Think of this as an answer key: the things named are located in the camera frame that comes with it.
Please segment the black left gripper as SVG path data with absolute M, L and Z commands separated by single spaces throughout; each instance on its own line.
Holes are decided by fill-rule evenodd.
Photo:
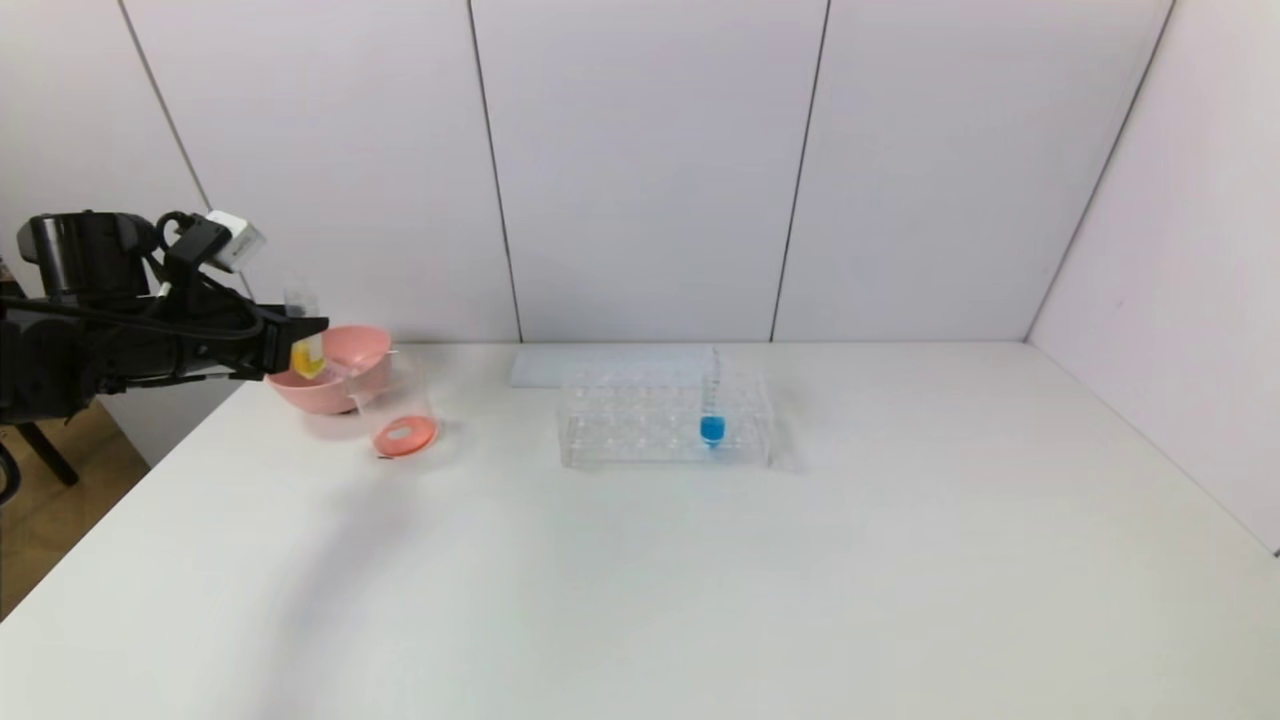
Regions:
M 178 341 L 177 377 L 225 375 L 256 382 L 284 372 L 323 372 L 328 316 L 287 316 L 282 306 L 233 304 L 192 323 Z

